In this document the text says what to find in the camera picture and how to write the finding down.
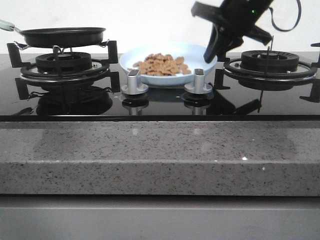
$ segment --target white wall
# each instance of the white wall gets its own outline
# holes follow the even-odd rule
[[[0,19],[12,22],[21,30],[56,27],[104,27],[104,39],[117,40],[118,52],[150,42],[184,41],[207,46],[211,23],[192,17],[195,0],[1,0]],[[202,0],[219,6],[222,0]],[[257,25],[274,35],[273,49],[279,51],[318,51],[310,47],[320,42],[320,0],[301,0],[300,24],[290,32],[278,32],[271,25],[266,11]],[[282,28],[290,28],[296,21],[296,0],[274,0],[275,21]],[[0,54],[8,53],[6,43],[23,37],[16,32],[0,31]],[[245,38],[234,49],[241,52],[265,49],[254,40]],[[101,53],[98,46],[76,49]],[[49,50],[29,48],[24,53],[47,53]]]

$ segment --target speckled stone surface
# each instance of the speckled stone surface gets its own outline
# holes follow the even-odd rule
[[[320,196],[320,122],[0,122],[0,194]]]

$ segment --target white bowl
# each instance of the white bowl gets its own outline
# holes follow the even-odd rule
[[[124,53],[119,63],[126,74],[129,73],[128,69],[135,69],[133,64],[139,61],[144,61],[150,54],[161,53],[163,55],[171,54],[173,58],[184,57],[184,63],[188,65],[191,70],[190,74],[183,75],[182,73],[176,76],[150,76],[141,75],[141,81],[150,86],[179,86],[190,83],[194,79],[194,69],[203,69],[204,74],[208,75],[215,64],[217,57],[212,62],[206,63],[204,60],[204,53],[206,48],[187,42],[165,42],[161,44],[145,45],[134,48]]]

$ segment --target snack pieces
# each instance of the snack pieces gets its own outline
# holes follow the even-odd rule
[[[133,67],[138,67],[141,74],[149,76],[176,76],[190,74],[188,65],[184,64],[185,58],[179,56],[174,59],[170,54],[150,54],[144,61],[138,61]]]

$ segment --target frying pan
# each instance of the frying pan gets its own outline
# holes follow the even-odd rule
[[[16,31],[24,37],[29,47],[51,49],[53,46],[60,48],[83,47],[96,45],[102,42],[102,27],[62,27],[20,30],[13,23],[0,19],[0,29]]]

